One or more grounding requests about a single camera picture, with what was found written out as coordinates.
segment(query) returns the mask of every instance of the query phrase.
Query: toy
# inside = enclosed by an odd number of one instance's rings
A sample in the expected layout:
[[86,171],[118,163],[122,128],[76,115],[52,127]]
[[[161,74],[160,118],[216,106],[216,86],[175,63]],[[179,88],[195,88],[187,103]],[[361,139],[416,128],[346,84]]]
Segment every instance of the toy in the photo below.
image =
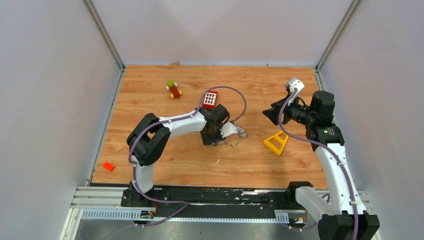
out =
[[208,91],[204,95],[202,106],[205,109],[213,109],[213,108],[215,108],[215,103],[217,102],[217,98],[218,98],[218,92],[216,92],[216,91]]
[[178,91],[178,84],[172,80],[168,81],[168,85],[166,85],[166,90],[171,91],[171,99],[179,99],[181,95],[183,95],[183,91]]
[[[276,134],[268,137],[267,139],[263,140],[263,144],[265,144],[265,146],[267,146],[271,151],[273,151],[277,156],[280,156],[281,153],[283,152],[284,146],[287,143],[287,140],[289,139],[289,136],[285,135],[285,138],[282,139],[280,137],[280,135],[284,134],[283,131],[279,131]],[[270,142],[271,139],[274,139],[275,141],[279,142],[281,144],[281,147],[278,148],[276,147],[272,142]]]
[[105,168],[105,169],[107,169],[107,170],[109,170],[109,171],[112,172],[115,169],[115,166],[112,165],[112,164],[110,164],[109,162],[105,161],[103,163],[103,168]]

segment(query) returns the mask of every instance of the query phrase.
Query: wooden surface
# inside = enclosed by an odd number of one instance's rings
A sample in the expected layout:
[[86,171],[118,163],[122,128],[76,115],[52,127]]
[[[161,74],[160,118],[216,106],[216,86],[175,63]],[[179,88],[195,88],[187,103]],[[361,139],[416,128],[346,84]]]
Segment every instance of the wooden surface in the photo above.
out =
[[[247,99],[247,111],[237,121],[249,136],[236,146],[204,146],[200,133],[171,139],[154,165],[153,182],[164,185],[286,188],[290,181],[309,181],[317,189],[327,189],[321,164],[309,143],[289,138],[281,156],[276,156],[263,140],[280,131],[262,115],[270,104],[286,96],[284,84],[298,77],[305,84],[301,97],[307,104],[318,90],[312,68],[238,66],[150,66],[131,65],[104,139],[94,183],[129,183],[126,139],[147,113],[171,117],[196,108],[202,93],[214,86],[227,85],[240,90]],[[171,99],[165,85],[178,83],[180,99]],[[243,110],[243,100],[229,89],[218,89],[217,103],[234,119]],[[286,129],[305,136],[305,127],[291,121]],[[237,137],[228,139],[236,141]],[[115,169],[102,167],[110,162]]]

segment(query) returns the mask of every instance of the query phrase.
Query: metal corner post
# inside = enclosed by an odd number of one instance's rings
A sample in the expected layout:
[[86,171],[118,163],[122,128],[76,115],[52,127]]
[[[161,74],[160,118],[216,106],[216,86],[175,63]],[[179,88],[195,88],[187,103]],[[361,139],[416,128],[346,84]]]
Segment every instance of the metal corner post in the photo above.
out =
[[121,57],[118,54],[117,49],[115,48],[114,44],[112,43],[111,37],[109,36],[108,32],[106,31],[105,26],[102,23],[102,20],[100,19],[100,16],[93,4],[92,0],[82,0],[85,7],[87,8],[87,11],[90,13],[91,18],[93,19],[94,24],[96,25],[98,31],[100,32],[101,37],[104,40],[104,43],[106,43],[107,48],[109,49],[110,53],[112,54],[116,64],[120,68],[121,72],[124,71],[125,65],[122,62]]
[[347,9],[346,13],[344,14],[343,18],[341,19],[340,24],[338,25],[336,31],[334,32],[334,35],[332,36],[330,42],[328,43],[324,53],[322,54],[321,58],[319,59],[318,64],[316,65],[316,71],[318,73],[321,72],[321,68],[325,64],[327,58],[329,57],[330,53],[332,52],[334,46],[338,42],[342,32],[345,30],[347,24],[349,23],[350,19],[352,18],[353,14],[355,13],[356,9],[358,8],[359,3],[361,0],[352,0],[350,3],[349,8]]

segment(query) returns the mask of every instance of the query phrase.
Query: floor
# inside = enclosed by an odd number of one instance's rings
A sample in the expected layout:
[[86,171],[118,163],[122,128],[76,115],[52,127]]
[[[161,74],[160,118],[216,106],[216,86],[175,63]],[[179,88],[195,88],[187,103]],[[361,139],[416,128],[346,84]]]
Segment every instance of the floor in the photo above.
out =
[[[204,146],[200,133],[171,139],[154,165],[157,185],[286,188],[290,181],[309,181],[316,189],[327,189],[321,164],[310,144],[289,138],[281,156],[276,156],[263,140],[280,131],[262,115],[270,104],[286,96],[284,84],[298,77],[305,84],[301,97],[310,103],[318,90],[314,72],[308,67],[164,66],[130,65],[114,106],[93,183],[124,183],[132,179],[126,139],[147,113],[171,117],[193,110],[202,93],[226,85],[240,90],[247,99],[247,111],[237,121],[249,134],[236,146]],[[178,83],[183,92],[171,99],[165,85]],[[229,89],[218,89],[217,103],[228,109],[233,119],[243,110],[241,97]],[[286,129],[305,136],[305,127],[291,121]],[[102,167],[112,163],[110,172]]]
[[[83,220],[80,238],[98,240],[119,229],[134,225],[124,220]],[[174,222],[168,221],[153,227],[131,227],[108,237],[108,240],[158,239],[158,240],[319,240],[317,228],[296,232],[282,224],[270,223],[222,223],[222,222]]]

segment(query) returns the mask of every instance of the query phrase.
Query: metal ring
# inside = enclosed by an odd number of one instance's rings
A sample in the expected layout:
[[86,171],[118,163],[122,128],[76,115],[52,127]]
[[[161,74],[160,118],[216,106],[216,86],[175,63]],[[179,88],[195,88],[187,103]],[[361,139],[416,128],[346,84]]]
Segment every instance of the metal ring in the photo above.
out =
[[237,142],[237,143],[235,143],[235,144],[229,144],[229,143],[227,142],[227,139],[224,139],[224,143],[226,143],[226,144],[227,144],[227,145],[229,145],[229,146],[235,146],[235,145],[239,144],[241,140],[242,140],[242,137],[240,137],[240,135],[238,135],[238,142]]

